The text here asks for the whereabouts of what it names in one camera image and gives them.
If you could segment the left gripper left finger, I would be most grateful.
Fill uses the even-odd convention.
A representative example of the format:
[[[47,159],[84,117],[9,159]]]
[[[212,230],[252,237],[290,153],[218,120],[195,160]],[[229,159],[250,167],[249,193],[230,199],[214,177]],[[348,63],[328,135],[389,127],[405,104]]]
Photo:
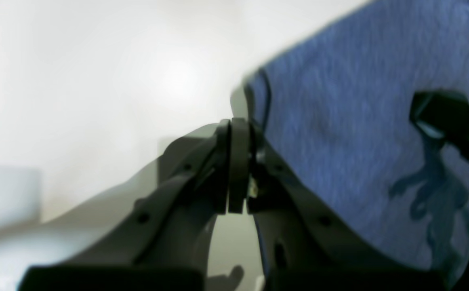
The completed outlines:
[[[223,120],[168,180],[114,230],[78,255],[31,267],[21,291],[202,291],[207,260],[200,236],[217,214],[242,213],[248,194],[251,129]]]

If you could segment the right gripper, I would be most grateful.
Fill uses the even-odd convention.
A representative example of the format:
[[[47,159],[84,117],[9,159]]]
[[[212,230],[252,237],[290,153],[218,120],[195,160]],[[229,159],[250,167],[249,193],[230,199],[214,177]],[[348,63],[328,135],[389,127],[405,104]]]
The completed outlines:
[[[469,161],[469,102],[455,91],[417,92],[410,121],[426,135],[450,143]]]

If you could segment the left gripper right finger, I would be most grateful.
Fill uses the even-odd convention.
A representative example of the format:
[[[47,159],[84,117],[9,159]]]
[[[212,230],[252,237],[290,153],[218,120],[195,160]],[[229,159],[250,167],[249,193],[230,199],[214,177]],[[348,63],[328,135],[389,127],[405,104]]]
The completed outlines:
[[[444,291],[439,274],[386,257],[354,233],[250,125],[251,193],[265,291]]]

